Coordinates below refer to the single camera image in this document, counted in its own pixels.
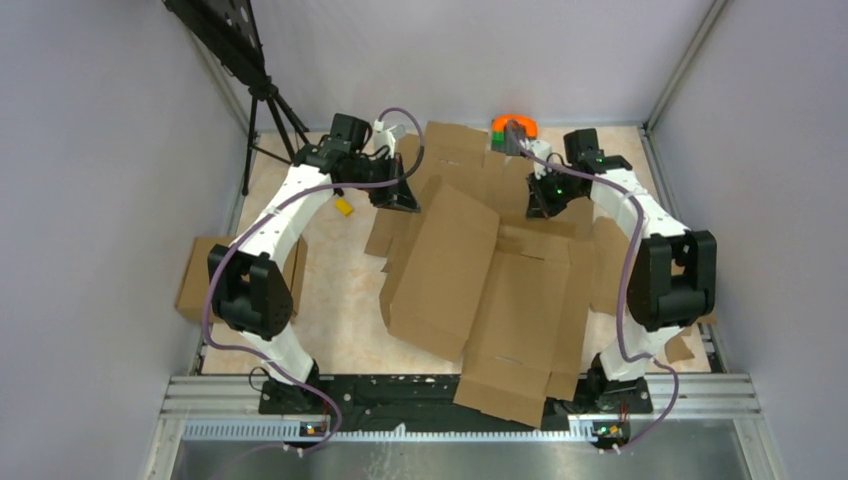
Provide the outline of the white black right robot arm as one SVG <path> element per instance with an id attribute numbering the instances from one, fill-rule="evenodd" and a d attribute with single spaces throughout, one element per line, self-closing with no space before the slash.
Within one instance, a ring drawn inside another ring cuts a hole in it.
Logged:
<path id="1" fill-rule="evenodd" d="M 616 337 L 597 354 L 578 389 L 578 399 L 612 412 L 639 398 L 639 383 L 669 340 L 710 314 L 715 305 L 717 241 L 669 214 L 640 183 L 632 165 L 608 155 L 594 129 L 563 138 L 565 159 L 550 145 L 520 139 L 534 162 L 527 177 L 527 217 L 552 218 L 574 200 L 600 206 L 628 239 L 617 287 Z"/>

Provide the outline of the large cardboard box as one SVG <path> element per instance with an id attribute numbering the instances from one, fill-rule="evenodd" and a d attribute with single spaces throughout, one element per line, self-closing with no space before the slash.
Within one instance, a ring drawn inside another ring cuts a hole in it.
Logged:
<path id="1" fill-rule="evenodd" d="M 531 428 L 571 401 L 595 276 L 573 225 L 499 215 L 431 178 L 391 247 L 380 292 L 389 334 L 461 363 L 453 401 Z"/>

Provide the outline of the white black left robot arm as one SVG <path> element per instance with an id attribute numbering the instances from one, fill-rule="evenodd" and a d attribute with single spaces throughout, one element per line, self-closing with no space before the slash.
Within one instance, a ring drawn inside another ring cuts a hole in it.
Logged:
<path id="1" fill-rule="evenodd" d="M 366 192 L 376 208 L 420 210 L 407 180 L 422 163 L 425 141 L 418 141 L 413 164 L 405 167 L 398 144 L 406 134 L 383 115 L 372 122 L 335 115 L 328 133 L 292 155 L 283 184 L 257 219 L 207 256 L 201 317 L 206 344 L 227 348 L 211 336 L 210 318 L 216 316 L 246 339 L 237 349 L 260 359 L 271 378 L 284 384 L 283 401 L 297 413 L 317 407 L 321 388 L 309 379 L 316 362 L 290 325 L 294 300 L 283 264 L 314 215 L 341 190 Z"/>

